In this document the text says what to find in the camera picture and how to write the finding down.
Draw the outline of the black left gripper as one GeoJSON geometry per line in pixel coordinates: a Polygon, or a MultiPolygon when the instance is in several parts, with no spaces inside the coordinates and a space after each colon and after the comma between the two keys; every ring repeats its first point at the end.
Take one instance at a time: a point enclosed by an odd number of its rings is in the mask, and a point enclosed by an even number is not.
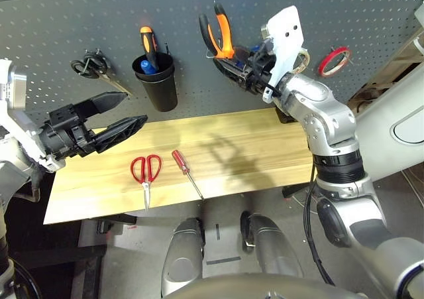
{"type": "Polygon", "coordinates": [[[136,134],[147,122],[146,115],[126,117],[108,126],[94,136],[85,122],[87,118],[102,114],[118,106],[127,98],[125,92],[105,92],[86,101],[85,115],[77,105],[67,105],[51,111],[41,131],[41,141],[46,153],[56,160],[96,152],[104,152],[136,134]]]}

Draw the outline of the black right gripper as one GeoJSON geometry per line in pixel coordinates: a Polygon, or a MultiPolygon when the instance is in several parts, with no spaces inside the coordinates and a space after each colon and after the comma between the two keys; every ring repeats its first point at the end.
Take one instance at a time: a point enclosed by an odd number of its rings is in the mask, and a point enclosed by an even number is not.
{"type": "Polygon", "coordinates": [[[276,57],[265,53],[253,52],[245,46],[235,46],[233,48],[233,58],[235,60],[247,60],[244,72],[232,61],[227,59],[214,59],[213,63],[217,69],[232,80],[242,89],[252,93],[263,93],[271,78],[271,69],[276,63],[276,57]]]}

